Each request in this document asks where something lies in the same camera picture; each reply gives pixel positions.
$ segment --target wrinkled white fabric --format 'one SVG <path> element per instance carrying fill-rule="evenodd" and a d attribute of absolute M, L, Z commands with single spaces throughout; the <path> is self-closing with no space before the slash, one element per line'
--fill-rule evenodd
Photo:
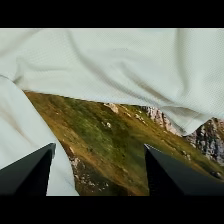
<path fill-rule="evenodd" d="M 187 135 L 224 118 L 223 62 L 222 29 L 0 29 L 0 167 L 57 142 L 48 194 L 76 194 L 61 145 L 19 89 L 154 106 Z"/>

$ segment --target mountain slope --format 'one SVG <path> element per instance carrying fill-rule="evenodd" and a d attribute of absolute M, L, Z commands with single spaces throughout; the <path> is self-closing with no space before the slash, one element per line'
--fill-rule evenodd
<path fill-rule="evenodd" d="M 144 143 L 206 175 L 224 174 L 217 162 L 160 127 L 138 106 L 26 95 L 66 150 L 81 195 L 148 195 Z"/>

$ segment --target rocky cliff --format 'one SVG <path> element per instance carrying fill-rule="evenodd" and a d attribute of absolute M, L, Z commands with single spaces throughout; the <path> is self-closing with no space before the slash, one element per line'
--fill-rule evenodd
<path fill-rule="evenodd" d="M 147 115 L 167 131 L 180 136 L 166 116 L 153 107 L 143 107 Z M 199 149 L 208 159 L 214 159 L 224 165 L 224 121 L 213 118 L 200 126 L 194 133 L 182 136 Z"/>

